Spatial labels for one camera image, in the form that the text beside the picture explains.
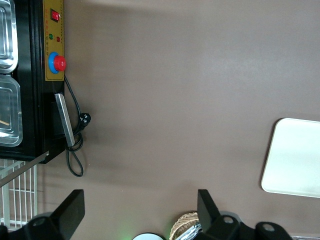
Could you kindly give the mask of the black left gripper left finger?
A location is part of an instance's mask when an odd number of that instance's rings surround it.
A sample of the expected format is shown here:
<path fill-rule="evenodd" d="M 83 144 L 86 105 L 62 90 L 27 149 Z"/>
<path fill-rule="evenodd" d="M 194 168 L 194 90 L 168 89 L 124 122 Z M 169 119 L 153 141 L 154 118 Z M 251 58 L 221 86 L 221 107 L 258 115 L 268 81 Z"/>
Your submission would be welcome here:
<path fill-rule="evenodd" d="M 82 189 L 73 190 L 50 214 L 33 218 L 22 228 L 9 232 L 0 227 L 2 240 L 69 240 L 85 216 L 85 196 Z"/>

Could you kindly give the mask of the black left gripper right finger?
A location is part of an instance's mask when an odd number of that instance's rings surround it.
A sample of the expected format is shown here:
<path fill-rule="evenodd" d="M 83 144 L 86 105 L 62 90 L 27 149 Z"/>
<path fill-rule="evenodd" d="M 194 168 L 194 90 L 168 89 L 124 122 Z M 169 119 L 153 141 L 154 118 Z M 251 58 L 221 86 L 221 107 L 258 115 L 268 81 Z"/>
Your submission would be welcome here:
<path fill-rule="evenodd" d="M 206 189 L 197 192 L 197 215 L 202 231 L 198 240 L 291 240 L 292 237 L 280 225 L 258 222 L 251 228 L 231 214 L 221 214 Z"/>

